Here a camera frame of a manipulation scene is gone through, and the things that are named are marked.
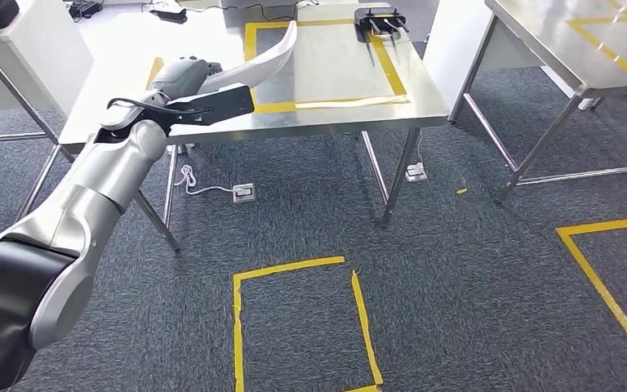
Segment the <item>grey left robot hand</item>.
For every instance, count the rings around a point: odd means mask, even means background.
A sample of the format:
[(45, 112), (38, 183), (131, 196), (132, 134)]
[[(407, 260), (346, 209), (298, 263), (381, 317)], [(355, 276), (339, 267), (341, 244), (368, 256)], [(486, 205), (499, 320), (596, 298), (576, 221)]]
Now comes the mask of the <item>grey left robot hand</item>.
[(150, 83), (150, 89), (161, 92), (170, 100), (194, 96), (208, 76), (221, 71), (220, 63), (200, 60), (195, 56), (181, 57), (159, 70)]

